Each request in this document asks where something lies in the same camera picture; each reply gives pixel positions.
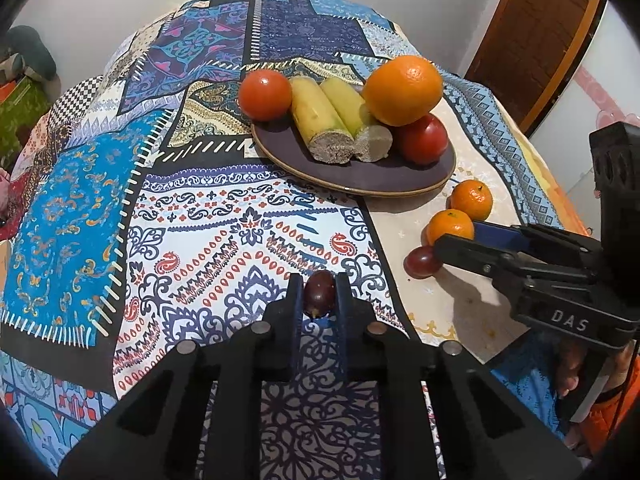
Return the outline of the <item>right hand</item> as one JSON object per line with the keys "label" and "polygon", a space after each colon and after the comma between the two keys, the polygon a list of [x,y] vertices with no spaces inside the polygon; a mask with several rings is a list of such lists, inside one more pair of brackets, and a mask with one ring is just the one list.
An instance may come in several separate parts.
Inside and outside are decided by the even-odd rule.
{"label": "right hand", "polygon": [[[560,364],[556,372],[556,392],[564,398],[575,390],[579,382],[579,371],[586,356],[586,348],[576,340],[568,340],[560,345]],[[626,380],[632,356],[634,355],[634,341],[632,340],[621,352],[613,356],[614,367],[603,392],[613,390]]]}

